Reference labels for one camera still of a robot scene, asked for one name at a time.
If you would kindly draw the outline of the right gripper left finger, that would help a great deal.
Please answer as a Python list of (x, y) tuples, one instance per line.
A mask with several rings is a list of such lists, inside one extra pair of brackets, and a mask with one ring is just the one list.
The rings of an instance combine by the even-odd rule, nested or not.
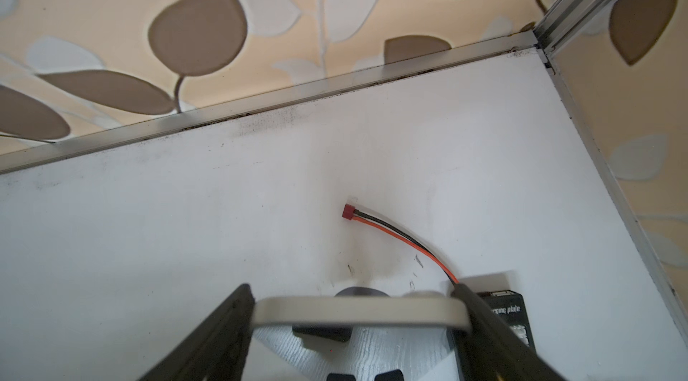
[(241, 379), (252, 337), (254, 306), (250, 286), (240, 285), (141, 379)]

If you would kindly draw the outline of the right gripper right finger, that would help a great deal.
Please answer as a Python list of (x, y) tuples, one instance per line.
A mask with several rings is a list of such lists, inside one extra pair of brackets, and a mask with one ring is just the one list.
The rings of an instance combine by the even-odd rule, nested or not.
[(462, 380), (562, 380), (539, 357), (525, 300), (515, 291), (475, 293), (455, 284), (451, 296), (469, 312), (471, 331), (454, 331), (454, 350)]

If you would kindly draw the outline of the tall black phone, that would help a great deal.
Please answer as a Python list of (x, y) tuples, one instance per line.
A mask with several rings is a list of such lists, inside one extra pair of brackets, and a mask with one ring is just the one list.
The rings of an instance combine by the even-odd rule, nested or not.
[(466, 305), (446, 297), (279, 297), (258, 301), (251, 327), (437, 327), (472, 332)]

